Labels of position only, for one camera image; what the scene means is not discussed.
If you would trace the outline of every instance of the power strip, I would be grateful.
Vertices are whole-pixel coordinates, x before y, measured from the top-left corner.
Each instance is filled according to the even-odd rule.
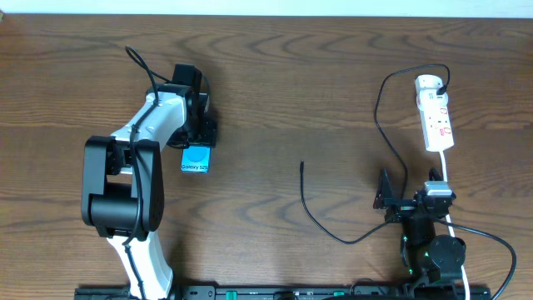
[[[442,88],[442,80],[435,75],[420,75],[415,80],[415,87],[426,150],[441,152],[451,148],[454,143],[447,107],[448,94],[437,94],[437,90]]]

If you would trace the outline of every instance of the black bracket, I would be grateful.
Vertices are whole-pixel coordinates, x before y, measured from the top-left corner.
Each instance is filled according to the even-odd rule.
[[[441,175],[432,168],[429,171],[430,181],[441,181]],[[449,212],[449,207],[456,199],[456,195],[452,192],[449,196],[432,196],[428,195],[426,190],[422,188],[415,192],[412,199],[398,199],[394,197],[392,192],[391,180],[386,172],[382,169],[374,199],[374,209],[385,209],[385,220],[394,223],[400,223],[402,218],[411,216],[416,208],[423,203],[427,210],[437,218],[443,218]]]
[[[148,232],[155,231],[162,220],[164,192],[159,142],[135,142],[137,164],[142,183],[141,230],[135,238],[146,240]],[[132,184],[109,182],[107,176],[118,175],[121,168],[132,166],[129,142],[114,137],[90,137],[85,144],[83,164],[82,219],[94,226],[98,235],[129,236],[137,217],[138,178],[132,175]]]
[[[203,75],[192,65],[177,64],[174,68],[172,83],[165,88],[185,88],[183,93],[187,102],[187,119],[170,137],[167,145],[172,148],[186,149],[190,146],[214,148],[217,143],[217,123],[207,116],[209,94],[200,93]]]

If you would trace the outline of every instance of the wood grain surface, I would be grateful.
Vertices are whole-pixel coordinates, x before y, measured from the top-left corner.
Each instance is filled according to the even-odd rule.
[[[401,229],[345,246],[383,221],[372,209],[380,168],[400,187],[399,163],[373,122],[382,79],[423,63],[451,68],[456,145],[446,152],[457,223],[511,243],[516,274],[502,298],[533,298],[533,21],[7,15],[0,23],[0,298],[68,299],[87,285],[123,285],[114,249],[80,215],[83,145],[143,103],[153,70],[194,63],[212,84],[219,122],[207,175],[162,153],[164,253],[180,280],[350,284],[407,278]],[[432,70],[444,77],[442,70]],[[379,118],[411,171],[407,195],[438,154],[425,152],[413,79],[387,85]],[[440,233],[446,229],[436,225]],[[493,292],[511,256],[459,232],[471,283]]]

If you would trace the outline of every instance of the small box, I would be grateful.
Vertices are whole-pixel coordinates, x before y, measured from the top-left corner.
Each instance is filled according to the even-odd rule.
[[[207,173],[211,149],[209,147],[190,146],[183,150],[182,171],[187,173]]]

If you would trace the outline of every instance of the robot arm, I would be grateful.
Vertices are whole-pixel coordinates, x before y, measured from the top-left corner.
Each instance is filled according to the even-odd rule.
[[[159,103],[148,115],[142,119],[156,101],[153,88],[126,126],[111,137],[90,137],[85,146],[83,221],[117,250],[130,279],[130,294],[137,298],[166,298],[172,286],[172,270],[163,257],[157,232],[164,208],[160,151],[167,144],[184,152],[215,146],[217,126],[204,116],[209,95],[200,94],[201,81],[202,73],[193,66],[176,65],[172,82],[157,86]],[[134,124],[136,155],[130,144]],[[132,170],[133,159],[140,178]],[[119,173],[131,174],[132,184],[107,180]],[[142,209],[140,229],[135,232],[139,208],[136,180],[142,186]],[[131,235],[133,240],[125,246]]]

